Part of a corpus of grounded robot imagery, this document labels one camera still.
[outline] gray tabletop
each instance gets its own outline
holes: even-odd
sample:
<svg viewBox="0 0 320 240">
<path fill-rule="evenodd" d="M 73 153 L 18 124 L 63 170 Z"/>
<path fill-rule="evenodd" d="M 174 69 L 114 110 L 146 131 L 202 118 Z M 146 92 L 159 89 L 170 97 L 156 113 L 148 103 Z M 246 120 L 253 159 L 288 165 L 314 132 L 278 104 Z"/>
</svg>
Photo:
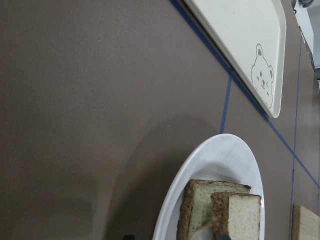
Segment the gray tabletop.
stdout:
<svg viewBox="0 0 320 240">
<path fill-rule="evenodd" d="M 151 239 L 180 166 L 219 133 L 255 155 L 265 239 L 289 239 L 293 203 L 319 214 L 319 89 L 281 2 L 276 119 L 169 0 L 3 2 L 0 239 Z"/>
</svg>

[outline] bear illustration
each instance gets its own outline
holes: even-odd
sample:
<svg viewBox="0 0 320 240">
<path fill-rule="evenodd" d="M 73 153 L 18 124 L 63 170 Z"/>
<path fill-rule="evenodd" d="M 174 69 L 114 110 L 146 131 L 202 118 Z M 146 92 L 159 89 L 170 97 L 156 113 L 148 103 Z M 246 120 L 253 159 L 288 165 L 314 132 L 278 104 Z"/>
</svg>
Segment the bear illustration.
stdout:
<svg viewBox="0 0 320 240">
<path fill-rule="evenodd" d="M 272 83 L 274 82 L 274 70 L 264 58 L 264 52 L 260 44 L 256 45 L 256 58 L 251 69 L 251 82 L 268 108 L 273 103 Z"/>
</svg>

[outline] cutting board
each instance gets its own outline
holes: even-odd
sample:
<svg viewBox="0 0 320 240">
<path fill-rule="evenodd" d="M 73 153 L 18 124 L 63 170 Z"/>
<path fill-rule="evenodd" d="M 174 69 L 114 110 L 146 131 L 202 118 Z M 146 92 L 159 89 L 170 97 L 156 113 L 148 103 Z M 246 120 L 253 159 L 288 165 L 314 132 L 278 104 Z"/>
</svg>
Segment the cutting board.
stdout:
<svg viewBox="0 0 320 240">
<path fill-rule="evenodd" d="M 307 208 L 294 204 L 292 240 L 319 240 L 320 217 Z"/>
</svg>

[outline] toast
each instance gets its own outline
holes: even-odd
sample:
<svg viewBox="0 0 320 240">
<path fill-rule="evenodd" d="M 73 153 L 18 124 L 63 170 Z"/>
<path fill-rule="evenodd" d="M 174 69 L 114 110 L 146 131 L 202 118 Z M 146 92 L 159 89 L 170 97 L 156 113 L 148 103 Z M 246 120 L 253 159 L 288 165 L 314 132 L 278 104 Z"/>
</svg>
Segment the toast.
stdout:
<svg viewBox="0 0 320 240">
<path fill-rule="evenodd" d="M 215 192 L 212 201 L 212 233 L 232 240 L 259 240 L 261 196 Z"/>
<path fill-rule="evenodd" d="M 248 194 L 251 187 L 226 181 L 190 179 L 184 188 L 176 239 L 188 240 L 205 222 L 213 217 L 211 194 L 233 192 Z"/>
</svg>

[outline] white tray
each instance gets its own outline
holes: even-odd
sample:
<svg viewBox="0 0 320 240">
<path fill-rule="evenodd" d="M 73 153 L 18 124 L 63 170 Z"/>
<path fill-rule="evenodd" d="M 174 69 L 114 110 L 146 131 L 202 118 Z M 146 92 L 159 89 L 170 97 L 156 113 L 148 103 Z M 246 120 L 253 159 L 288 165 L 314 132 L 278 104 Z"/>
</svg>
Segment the white tray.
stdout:
<svg viewBox="0 0 320 240">
<path fill-rule="evenodd" d="M 286 17 L 280 0 L 184 0 L 266 113 L 281 108 Z"/>
</svg>

